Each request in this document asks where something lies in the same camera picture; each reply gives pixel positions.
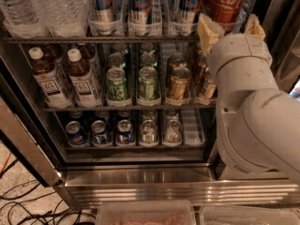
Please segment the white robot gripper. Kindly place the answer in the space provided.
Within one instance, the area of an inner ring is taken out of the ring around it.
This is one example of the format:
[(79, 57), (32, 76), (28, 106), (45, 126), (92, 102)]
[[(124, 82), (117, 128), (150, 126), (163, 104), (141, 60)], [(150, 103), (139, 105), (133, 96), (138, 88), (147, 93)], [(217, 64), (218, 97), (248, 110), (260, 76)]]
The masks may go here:
[(253, 91), (278, 88), (270, 69), (273, 59), (263, 41), (265, 32), (255, 14), (250, 14), (247, 19), (245, 35), (224, 37), (223, 27), (201, 13), (197, 33), (202, 52), (208, 54), (218, 101), (243, 101)]

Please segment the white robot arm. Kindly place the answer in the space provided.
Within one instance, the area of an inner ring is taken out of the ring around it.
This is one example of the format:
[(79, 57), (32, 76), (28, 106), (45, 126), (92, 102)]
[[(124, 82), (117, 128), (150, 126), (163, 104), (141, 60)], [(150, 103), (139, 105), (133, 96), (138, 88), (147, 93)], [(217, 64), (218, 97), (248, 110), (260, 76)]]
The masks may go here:
[(201, 14), (197, 33), (217, 85), (217, 150), (232, 170), (276, 169), (300, 180), (300, 102), (280, 90), (264, 31), (252, 15), (243, 33), (226, 34)]

